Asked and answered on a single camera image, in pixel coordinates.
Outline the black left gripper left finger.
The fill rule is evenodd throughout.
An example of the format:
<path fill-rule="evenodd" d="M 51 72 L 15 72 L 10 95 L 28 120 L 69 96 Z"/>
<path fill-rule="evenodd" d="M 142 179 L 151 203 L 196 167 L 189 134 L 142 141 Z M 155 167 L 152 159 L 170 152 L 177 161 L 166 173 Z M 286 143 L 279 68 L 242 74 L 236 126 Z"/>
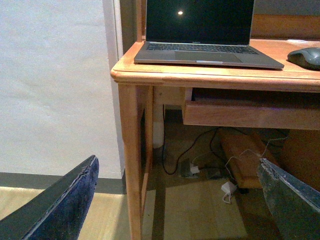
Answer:
<path fill-rule="evenodd" d="M 2 240 L 76 240 L 94 197 L 99 160 L 91 155 L 0 221 Z"/>

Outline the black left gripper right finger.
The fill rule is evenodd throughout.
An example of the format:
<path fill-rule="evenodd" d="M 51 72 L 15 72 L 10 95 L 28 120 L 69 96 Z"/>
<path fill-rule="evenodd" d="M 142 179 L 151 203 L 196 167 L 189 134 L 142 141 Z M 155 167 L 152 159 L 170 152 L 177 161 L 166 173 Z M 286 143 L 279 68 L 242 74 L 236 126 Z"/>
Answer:
<path fill-rule="evenodd" d="M 265 202 L 285 240 L 320 238 L 320 192 L 266 158 L 257 176 Z"/>

